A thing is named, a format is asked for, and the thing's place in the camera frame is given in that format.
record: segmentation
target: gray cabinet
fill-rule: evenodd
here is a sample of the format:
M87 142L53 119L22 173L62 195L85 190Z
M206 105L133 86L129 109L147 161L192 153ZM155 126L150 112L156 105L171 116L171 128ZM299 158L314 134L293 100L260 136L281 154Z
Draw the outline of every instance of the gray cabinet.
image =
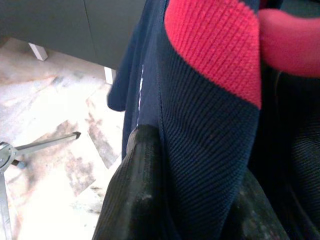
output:
M0 0L0 35L117 69L145 0Z

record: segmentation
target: red knit stripe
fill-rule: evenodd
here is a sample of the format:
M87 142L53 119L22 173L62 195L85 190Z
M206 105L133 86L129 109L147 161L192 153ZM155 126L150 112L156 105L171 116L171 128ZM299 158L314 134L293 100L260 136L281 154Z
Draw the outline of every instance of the red knit stripe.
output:
M248 6L237 0L170 0L164 25L191 67L261 107L259 23Z

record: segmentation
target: floor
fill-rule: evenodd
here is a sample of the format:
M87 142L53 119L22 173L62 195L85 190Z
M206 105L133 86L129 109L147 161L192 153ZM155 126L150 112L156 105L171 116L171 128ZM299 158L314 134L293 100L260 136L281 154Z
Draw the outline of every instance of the floor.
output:
M81 136L24 155L25 169L5 172L13 239L88 240L120 164L124 113L107 107L102 66L47 53L39 61L13 38L0 47L0 141Z

